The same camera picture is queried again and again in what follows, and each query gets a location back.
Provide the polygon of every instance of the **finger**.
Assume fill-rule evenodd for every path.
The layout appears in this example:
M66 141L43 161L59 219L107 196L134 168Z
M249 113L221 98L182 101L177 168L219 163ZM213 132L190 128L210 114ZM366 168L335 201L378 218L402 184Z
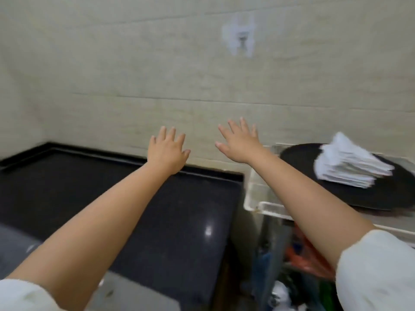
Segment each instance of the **finger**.
M156 137L154 135L152 135L150 137L150 143L148 143L148 147L150 148L151 146L153 146L154 144L156 144Z
M190 155L190 149L183 151L184 161L186 162Z
M166 139L174 141L174 138L176 137L176 128L172 127L169 131L169 133L166 136Z
M255 138L258 138L258 130L257 130L257 125L256 125L256 124L253 124L253 125L252 125L252 132L251 132L251 135L252 135L253 137L255 137Z
M229 131L229 129L227 129L226 127L224 127L223 125L218 125L219 131L222 133L223 137L225 138L225 140L228 139L228 137L230 137L232 135L232 132Z
M229 153L229 150L230 150L228 145L226 145L224 143L221 143L221 142L215 142L215 146L218 148L218 150L222 154L224 154L225 156L228 156L228 153Z
M233 133L238 133L238 132L241 131L241 128L239 127L239 125L237 125L235 123L235 121L229 119L228 123L229 123L229 126L231 127L231 130L232 130Z
M180 149L182 148L182 146L183 146L183 143L184 143L184 139L185 139L185 137L186 137L186 134L184 134L184 133L182 133L182 134L180 134L178 137L177 137L177 143L180 145Z
M157 136L157 142L161 142L161 141L164 141L166 139L166 127L165 126L162 126L161 128L160 128L160 132L158 133L158 136Z
M239 120L241 122L241 130L242 130L242 132L249 133L249 126L246 123L245 118L244 117L241 117L241 119L239 119Z

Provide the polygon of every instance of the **hand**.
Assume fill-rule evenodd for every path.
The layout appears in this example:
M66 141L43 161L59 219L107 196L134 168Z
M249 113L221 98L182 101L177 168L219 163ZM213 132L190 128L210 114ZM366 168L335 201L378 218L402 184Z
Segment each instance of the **hand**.
M215 146L233 161L249 164L252 156L255 155L258 149L262 149L263 146L258 140L256 125L252 125L252 130L249 131L246 120L241 118L240 122L241 126L232 120L228 120L231 130L219 125L219 131L228 144L215 142Z
M147 161L165 167L169 175L179 172L190 155L190 150L182 151L186 135L180 134L174 141L176 129L171 128L166 135L166 127L162 126L157 138L153 135L148 145Z

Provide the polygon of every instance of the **white paper stack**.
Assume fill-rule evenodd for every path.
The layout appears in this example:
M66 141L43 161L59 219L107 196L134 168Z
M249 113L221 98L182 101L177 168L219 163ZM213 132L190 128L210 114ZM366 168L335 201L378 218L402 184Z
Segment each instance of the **white paper stack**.
M391 176L394 169L355 145L342 132L321 149L322 153L314 162L314 172L321 180L368 188L376 178Z

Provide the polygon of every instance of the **forearm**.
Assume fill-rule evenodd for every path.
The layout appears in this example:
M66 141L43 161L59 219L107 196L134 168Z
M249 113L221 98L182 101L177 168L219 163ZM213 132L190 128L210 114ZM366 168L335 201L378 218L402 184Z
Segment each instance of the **forearm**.
M353 208L267 149L257 150L250 165L333 267L343 250L375 229Z
M62 226L8 278L39 284L61 308L82 310L168 176L145 164Z

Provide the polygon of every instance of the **wall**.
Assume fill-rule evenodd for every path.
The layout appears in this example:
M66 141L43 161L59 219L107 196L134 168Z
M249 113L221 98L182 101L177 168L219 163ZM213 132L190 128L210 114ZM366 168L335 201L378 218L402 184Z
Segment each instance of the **wall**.
M235 12L254 16L252 58L222 43ZM174 125L191 163L243 171L213 144L218 123L245 116L265 144L341 130L415 157L414 12L415 0L0 0L0 48L53 141L145 155ZM252 218L238 216L243 244Z
M40 125L28 110L0 57L0 159L43 141Z

